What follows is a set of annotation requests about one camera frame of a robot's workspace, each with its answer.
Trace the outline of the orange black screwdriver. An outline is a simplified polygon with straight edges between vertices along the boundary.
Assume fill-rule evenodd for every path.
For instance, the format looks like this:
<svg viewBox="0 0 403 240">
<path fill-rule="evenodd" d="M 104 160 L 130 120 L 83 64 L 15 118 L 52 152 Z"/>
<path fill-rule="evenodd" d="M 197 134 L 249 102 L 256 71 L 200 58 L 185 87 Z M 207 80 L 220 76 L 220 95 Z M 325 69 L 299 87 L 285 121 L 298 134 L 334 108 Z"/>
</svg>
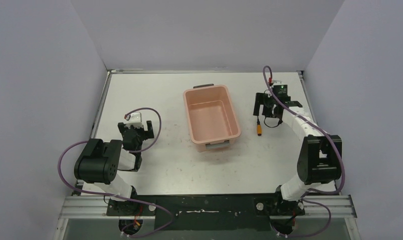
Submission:
<svg viewBox="0 0 403 240">
<path fill-rule="evenodd" d="M 259 119 L 256 120 L 256 134 L 262 136 L 262 126 Z"/>
</svg>

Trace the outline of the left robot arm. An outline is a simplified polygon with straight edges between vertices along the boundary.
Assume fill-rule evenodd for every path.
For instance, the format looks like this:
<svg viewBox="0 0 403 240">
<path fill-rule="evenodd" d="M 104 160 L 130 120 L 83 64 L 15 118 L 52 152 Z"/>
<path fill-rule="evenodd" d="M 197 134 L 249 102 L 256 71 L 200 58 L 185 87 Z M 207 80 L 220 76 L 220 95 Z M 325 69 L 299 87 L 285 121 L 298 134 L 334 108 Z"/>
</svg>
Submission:
<svg viewBox="0 0 403 240">
<path fill-rule="evenodd" d="M 136 215 L 143 210 L 143 205 L 132 198 L 137 196 L 136 189 L 126 183 L 118 172 L 137 172 L 140 169 L 143 158 L 139 151 L 143 142 L 155 138 L 152 122 L 148 120 L 146 125 L 147 129 L 141 122 L 119 122 L 117 126 L 122 140 L 104 142 L 91 138 L 75 163 L 74 176 L 78 180 L 113 194 L 108 212 L 114 216 Z"/>
</svg>

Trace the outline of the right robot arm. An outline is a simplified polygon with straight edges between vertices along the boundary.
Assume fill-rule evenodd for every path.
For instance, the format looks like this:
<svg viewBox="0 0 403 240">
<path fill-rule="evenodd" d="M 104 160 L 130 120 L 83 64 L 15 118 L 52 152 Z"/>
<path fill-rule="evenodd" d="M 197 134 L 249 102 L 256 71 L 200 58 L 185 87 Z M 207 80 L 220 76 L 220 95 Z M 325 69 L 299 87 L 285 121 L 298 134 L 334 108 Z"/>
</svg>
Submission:
<svg viewBox="0 0 403 240">
<path fill-rule="evenodd" d="M 255 95 L 253 115 L 278 119 L 288 125 L 302 142 L 296 174 L 277 187 L 271 206 L 273 216 L 302 213 L 302 198 L 315 188 L 341 178 L 342 140 L 338 135 L 321 131 L 298 101 L 291 100 L 286 84 L 268 84 L 268 91 Z"/>
</svg>

